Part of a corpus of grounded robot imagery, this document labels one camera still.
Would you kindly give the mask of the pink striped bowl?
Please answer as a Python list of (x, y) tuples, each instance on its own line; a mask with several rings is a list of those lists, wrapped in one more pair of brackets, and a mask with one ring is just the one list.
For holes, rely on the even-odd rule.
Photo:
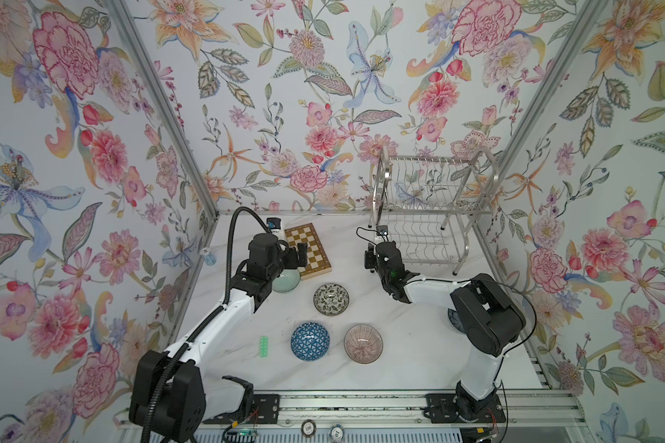
[(373, 326), (358, 324), (345, 334), (345, 353), (354, 362), (369, 365), (376, 362), (383, 352), (382, 335)]

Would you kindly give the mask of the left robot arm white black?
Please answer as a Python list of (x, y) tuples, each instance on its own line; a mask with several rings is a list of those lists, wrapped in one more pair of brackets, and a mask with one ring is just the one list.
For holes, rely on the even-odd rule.
[(227, 262), (224, 295), (215, 308), (166, 350), (149, 351), (138, 363), (129, 421), (140, 426), (141, 441), (157, 434), (164, 442), (192, 442), (206, 420), (222, 417), (237, 426), (256, 413), (250, 382), (223, 376), (209, 383), (201, 364), (257, 312), (284, 271), (307, 263), (307, 244), (289, 245), (280, 230), (256, 234), (238, 266)]

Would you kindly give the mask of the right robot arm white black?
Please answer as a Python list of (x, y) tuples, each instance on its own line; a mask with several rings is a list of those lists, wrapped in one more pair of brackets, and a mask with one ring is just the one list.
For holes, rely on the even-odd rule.
[(472, 345), (454, 389), (451, 411), (466, 423), (480, 420), (499, 403), (497, 380), (505, 355), (526, 328), (526, 317), (502, 286), (486, 273), (467, 279), (430, 278), (409, 271), (392, 241), (368, 245), (364, 266), (378, 274), (382, 288), (404, 304), (437, 306), (456, 313)]

